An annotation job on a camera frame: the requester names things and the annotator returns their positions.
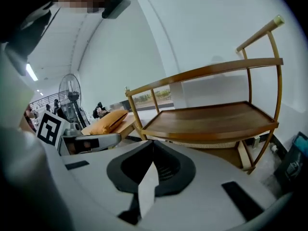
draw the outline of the orange cushion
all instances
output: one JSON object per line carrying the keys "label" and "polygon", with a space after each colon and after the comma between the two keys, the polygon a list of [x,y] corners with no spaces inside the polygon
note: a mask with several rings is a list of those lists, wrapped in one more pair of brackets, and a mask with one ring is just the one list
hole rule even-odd
{"label": "orange cushion", "polygon": [[108,134],[116,129],[127,116],[127,110],[115,110],[105,115],[98,122],[93,124],[90,134]]}

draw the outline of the wooden handle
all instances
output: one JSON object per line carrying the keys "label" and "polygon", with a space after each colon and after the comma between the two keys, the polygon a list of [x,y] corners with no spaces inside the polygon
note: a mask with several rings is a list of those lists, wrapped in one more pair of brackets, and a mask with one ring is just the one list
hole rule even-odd
{"label": "wooden handle", "polygon": [[284,19],[281,15],[277,15],[273,20],[267,23],[264,27],[262,27],[259,31],[257,31],[253,36],[247,39],[243,44],[236,48],[239,52],[242,49],[246,48],[248,45],[251,45],[253,42],[257,41],[261,37],[267,34],[267,32],[271,32],[272,30],[276,29],[277,27],[284,24]]}

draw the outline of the floor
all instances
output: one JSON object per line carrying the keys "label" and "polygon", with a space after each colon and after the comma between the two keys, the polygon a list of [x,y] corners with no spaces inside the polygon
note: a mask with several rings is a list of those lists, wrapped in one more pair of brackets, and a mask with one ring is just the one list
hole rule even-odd
{"label": "floor", "polygon": [[[121,141],[117,147],[122,147],[128,144],[134,143],[131,140],[123,140]],[[252,146],[248,146],[248,149],[255,159],[259,152],[261,151],[264,142],[260,143],[258,147],[252,148]],[[272,194],[278,199],[282,196],[282,191],[278,181],[274,176],[274,171],[277,169],[278,165],[281,163],[280,158],[274,154],[270,148],[267,148],[258,162],[256,169],[250,174],[250,177],[254,178],[257,181],[260,181],[265,187],[267,187]]]}

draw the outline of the ceiling light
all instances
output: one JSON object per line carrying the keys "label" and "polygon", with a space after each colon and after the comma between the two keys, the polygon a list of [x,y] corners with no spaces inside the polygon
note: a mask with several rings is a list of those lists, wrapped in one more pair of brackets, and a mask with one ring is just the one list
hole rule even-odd
{"label": "ceiling light", "polygon": [[32,68],[31,68],[30,64],[27,64],[27,66],[26,66],[26,71],[30,74],[31,78],[32,78],[34,81],[37,81],[37,80],[38,80],[37,76],[35,75],[35,73],[33,72]]}

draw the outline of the wooden serving cart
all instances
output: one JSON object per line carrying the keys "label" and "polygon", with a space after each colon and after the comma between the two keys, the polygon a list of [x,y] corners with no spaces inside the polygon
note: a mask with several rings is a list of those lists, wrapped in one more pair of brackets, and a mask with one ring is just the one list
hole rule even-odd
{"label": "wooden serving cart", "polygon": [[[281,65],[283,65],[283,60],[279,57],[272,31],[282,24],[284,24],[283,18],[277,15],[272,21],[241,44],[236,50],[237,52],[242,51],[244,60],[213,64],[193,69],[161,79],[135,90],[126,90],[126,96],[128,97],[128,101],[136,118],[141,138],[146,140],[146,136],[150,135],[167,141],[182,143],[188,147],[191,145],[192,148],[198,148],[197,145],[204,143],[220,144],[233,142],[234,144],[232,144],[231,148],[236,150],[237,153],[234,154],[233,151],[232,155],[230,154],[226,157],[232,157],[234,165],[251,173],[264,154],[273,132],[279,124],[278,116],[282,99]],[[274,52],[274,58],[248,59],[245,48],[265,35],[269,37]],[[252,104],[250,69],[267,66],[276,66],[277,69],[278,92],[274,118]],[[249,87],[248,101],[159,111],[153,91],[154,88],[237,70],[247,71]],[[142,127],[132,96],[148,90],[151,91],[157,115],[148,124]],[[266,131],[270,131],[268,138],[257,158],[253,160],[244,140]],[[225,154],[228,151],[230,150],[224,149],[220,151],[220,154],[222,152]]]}

